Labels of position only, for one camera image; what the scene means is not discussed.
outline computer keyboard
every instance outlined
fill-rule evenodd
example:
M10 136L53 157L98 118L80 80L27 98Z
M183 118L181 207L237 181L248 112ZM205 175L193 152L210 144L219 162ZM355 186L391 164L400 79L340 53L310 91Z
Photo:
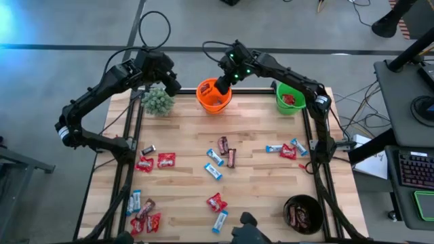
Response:
M434 189L434 157L424 152L399 151L399 171L404 186Z

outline wooden tabletop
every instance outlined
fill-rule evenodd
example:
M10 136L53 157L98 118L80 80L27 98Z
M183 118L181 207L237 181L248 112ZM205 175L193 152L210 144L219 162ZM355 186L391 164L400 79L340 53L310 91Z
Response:
M230 241L231 230L241 226L239 217L248 211L257 219L258 228L272 241L323 241L320 230L313 235L301 235L292 230L282 218L283 204L294 195L311 195L317 198L313 177L299 168L298 164L309 162L309 156L297 160L279 157L277 153L266 153L266 145L289 144L297 138L308 147L302 113L293 116L281 115L276 109L272 95L234 95L231 103L220 115L207 114L196 101L195 95L176 96L174 109L168 117L144 115L142 119L138 149L152 144L157 148L149 157L157 162L158 153L176 153L174 168L158 169L149 174L135 171L132 190L142 191L141 201L148 198L156 202L151 212L161 212L157 233L142 232L135 236L137 241L212 242ZM129 92L112 97L106 124L127 106ZM135 127L133 118L132 130ZM122 135L125 115L114 126L107 129L105 136ZM315 126L311 127L316 136ZM336 120L330 113L330 130L335 140L342 138ZM213 148L218 152L217 140L226 136L229 148L237 149L235 169L218 167L206 155ZM336 156L347 158L342 153ZM96 165L111 159L103 153ZM223 174L216 181L203 166L211 163ZM356 229L367 236L363 213L351 166L343 161L330 163L339 207ZM116 163L110 163L93 173L86 205L79 229L84 237L98 223L109 206ZM228 203L229 213L219 235L211 231L218 216L206 204L206 199L219 192ZM113 232L117 232L119 209ZM328 221L332 236L336 236L332 212L328 210ZM126 230L132 229L131 218L127 218Z

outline concrete floor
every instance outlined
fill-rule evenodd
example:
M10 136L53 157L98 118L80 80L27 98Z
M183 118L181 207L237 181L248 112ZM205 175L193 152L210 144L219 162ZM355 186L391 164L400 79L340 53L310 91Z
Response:
M127 45L139 0L5 0L0 1L0 43L43 45ZM359 23L353 6L345 0L327 0L316 14L316 0L291 3L273 0L241 0L229 7L217 0L148 0L144 12L160 10L172 23L167 46L199 47L203 41L243 41L249 47L288 49L403 50L412 41L400 33L391 39L373 35ZM365 22L373 23L390 10L387 0L359 7ZM166 34L161 18L149 16L145 39L157 44ZM140 45L135 38L135 45ZM89 180L95 153L88 148L63 146L54 124L62 107L89 86L98 83L112 51L64 51L0 48L0 135L10 149L57 166L52 175L36 172L14 216L10 240L31 243L70 241ZM183 87L196 87L221 71L202 53L167 53ZM331 86L347 95L375 81L373 63L393 58L371 55L273 54L281 64ZM121 55L112 64L120 62ZM251 78L239 87L268 87L271 80ZM363 93L352 96L361 101ZM387 114L380 94L371 105ZM350 117L358 103L337 104L340 115ZM92 111L83 126L99 131L108 102ZM379 134L387 129L373 129ZM380 197L381 205L373 204ZM429 241L432 233L392 223L384 212L391 210L387 193L360 192L369 234L382 241Z

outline orange bucket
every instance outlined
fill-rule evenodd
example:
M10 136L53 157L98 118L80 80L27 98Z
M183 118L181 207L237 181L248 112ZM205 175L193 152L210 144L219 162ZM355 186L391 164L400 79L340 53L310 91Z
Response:
M206 79L202 81L196 89L197 100L208 113L213 115L221 113L232 99L231 88L229 88L227 94L222 95L217 88L214 87L216 81L217 78Z

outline green bucket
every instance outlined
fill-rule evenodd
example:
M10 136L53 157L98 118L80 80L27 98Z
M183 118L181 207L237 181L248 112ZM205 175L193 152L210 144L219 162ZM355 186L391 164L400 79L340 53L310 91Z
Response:
M284 94L293 95L296 100L295 105L286 104L282 100ZM279 83L279 85L277 85L276 95L277 110L283 115L293 115L294 113L297 113L299 110L306 107L306 100L304 99L304 95L296 89L290 87L289 85Z

